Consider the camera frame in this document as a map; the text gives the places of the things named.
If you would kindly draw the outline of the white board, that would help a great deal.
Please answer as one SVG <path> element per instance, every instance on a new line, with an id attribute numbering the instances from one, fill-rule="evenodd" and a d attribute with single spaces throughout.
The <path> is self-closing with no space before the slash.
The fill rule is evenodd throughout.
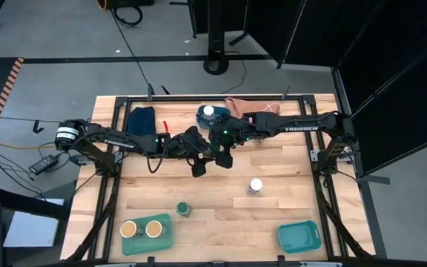
<path id="1" fill-rule="evenodd" d="M 15 211 L 4 248 L 49 248 L 56 241 L 60 219 Z"/>

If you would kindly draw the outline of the black fabric partition panel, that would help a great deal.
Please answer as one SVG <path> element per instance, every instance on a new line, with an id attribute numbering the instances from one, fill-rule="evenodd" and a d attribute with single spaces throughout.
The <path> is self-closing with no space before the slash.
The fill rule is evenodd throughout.
<path id="1" fill-rule="evenodd" d="M 208 32 L 208 2 L 221 4 L 225 32 L 244 29 L 248 0 L 187 0 L 192 36 Z"/>
<path id="2" fill-rule="evenodd" d="M 326 67 L 342 111 L 408 109 L 427 62 L 427 0 L 299 0 L 282 62 Z"/>
<path id="3" fill-rule="evenodd" d="M 307 0 L 248 0 L 246 33 L 277 63 L 288 46 Z"/>
<path id="4" fill-rule="evenodd" d="M 357 40 L 335 68 L 369 175 L 427 147 L 427 39 Z"/>

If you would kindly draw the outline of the green plastic tray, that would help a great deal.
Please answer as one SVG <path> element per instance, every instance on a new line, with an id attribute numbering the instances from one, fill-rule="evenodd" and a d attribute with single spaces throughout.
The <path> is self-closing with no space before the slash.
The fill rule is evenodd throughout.
<path id="1" fill-rule="evenodd" d="M 149 236 L 146 232 L 148 223 L 157 221 L 162 226 L 159 236 Z M 123 234 L 124 225 L 136 226 L 134 235 Z M 122 253 L 125 256 L 143 254 L 152 251 L 160 251 L 170 248 L 173 245 L 173 225 L 169 214 L 157 214 L 149 217 L 125 220 L 120 227 L 122 235 Z"/>

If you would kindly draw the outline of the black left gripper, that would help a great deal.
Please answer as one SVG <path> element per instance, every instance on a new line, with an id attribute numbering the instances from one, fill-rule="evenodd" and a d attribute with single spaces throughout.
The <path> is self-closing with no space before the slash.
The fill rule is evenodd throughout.
<path id="1" fill-rule="evenodd" d="M 198 131 L 197 126 L 190 126 L 184 133 L 177 134 L 168 142 L 168 159 L 193 158 L 191 172 L 193 177 L 206 174 L 205 158 L 195 157 L 209 149 L 209 144 Z"/>

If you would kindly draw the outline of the green-label oregano spice jar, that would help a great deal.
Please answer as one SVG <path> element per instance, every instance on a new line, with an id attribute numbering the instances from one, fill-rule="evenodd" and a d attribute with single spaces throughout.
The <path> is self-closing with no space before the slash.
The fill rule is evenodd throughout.
<path id="1" fill-rule="evenodd" d="M 189 217 L 191 210 L 192 208 L 186 202 L 179 202 L 176 206 L 176 212 L 183 217 Z"/>

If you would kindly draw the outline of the black power adapter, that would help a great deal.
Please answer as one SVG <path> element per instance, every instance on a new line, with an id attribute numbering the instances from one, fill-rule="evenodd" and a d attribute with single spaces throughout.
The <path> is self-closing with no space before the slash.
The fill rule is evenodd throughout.
<path id="1" fill-rule="evenodd" d="M 45 156 L 43 159 L 39 160 L 35 164 L 31 165 L 28 170 L 34 174 L 39 175 L 45 171 L 47 171 L 49 168 L 53 167 L 55 164 L 58 163 L 58 157 L 54 155 L 48 155 Z"/>

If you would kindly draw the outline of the pink folded cloth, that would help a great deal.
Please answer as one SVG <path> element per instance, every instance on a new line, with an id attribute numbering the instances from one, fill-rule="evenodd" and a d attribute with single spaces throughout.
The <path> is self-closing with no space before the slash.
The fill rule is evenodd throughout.
<path id="1" fill-rule="evenodd" d="M 280 105 L 263 101 L 248 101 L 228 97 L 225 99 L 225 107 L 231 115 L 241 119 L 245 113 L 269 112 L 280 114 Z"/>

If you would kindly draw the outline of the small blue plastic tray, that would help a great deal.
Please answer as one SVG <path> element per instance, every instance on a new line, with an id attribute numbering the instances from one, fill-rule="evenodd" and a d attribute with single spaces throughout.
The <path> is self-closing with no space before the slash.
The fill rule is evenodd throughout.
<path id="1" fill-rule="evenodd" d="M 210 126 L 212 126 L 213 123 L 218 122 L 224 115 L 230 115 L 231 111 L 228 108 L 220 107 L 220 106 L 213 106 L 215 110 L 215 118 L 206 120 L 202 117 L 202 109 L 205 107 L 205 105 L 202 105 L 198 108 L 196 113 L 196 121 L 200 128 L 203 129 L 209 129 Z"/>

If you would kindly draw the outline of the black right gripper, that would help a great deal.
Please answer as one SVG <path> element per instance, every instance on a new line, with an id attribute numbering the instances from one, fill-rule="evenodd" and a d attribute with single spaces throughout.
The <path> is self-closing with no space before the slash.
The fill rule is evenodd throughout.
<path id="1" fill-rule="evenodd" d="M 209 124 L 210 148 L 218 152 L 215 157 L 215 163 L 219 167 L 230 169 L 233 167 L 233 157 L 230 148 L 235 147 L 237 141 L 236 126 L 234 124 Z"/>

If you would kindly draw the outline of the black box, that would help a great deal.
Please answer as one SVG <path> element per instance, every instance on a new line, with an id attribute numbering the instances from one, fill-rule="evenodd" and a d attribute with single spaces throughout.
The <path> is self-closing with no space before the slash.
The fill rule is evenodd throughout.
<path id="1" fill-rule="evenodd" d="M 114 7 L 151 6 L 155 0 L 97 0 L 99 6 L 106 10 Z"/>

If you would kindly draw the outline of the black floor stand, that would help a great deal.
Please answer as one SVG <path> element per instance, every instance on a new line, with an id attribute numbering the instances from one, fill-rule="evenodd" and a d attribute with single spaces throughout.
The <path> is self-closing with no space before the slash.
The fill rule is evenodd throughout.
<path id="1" fill-rule="evenodd" d="M 208 54 L 203 62 L 210 75 L 221 75 L 228 70 L 225 55 L 225 0 L 208 0 Z"/>

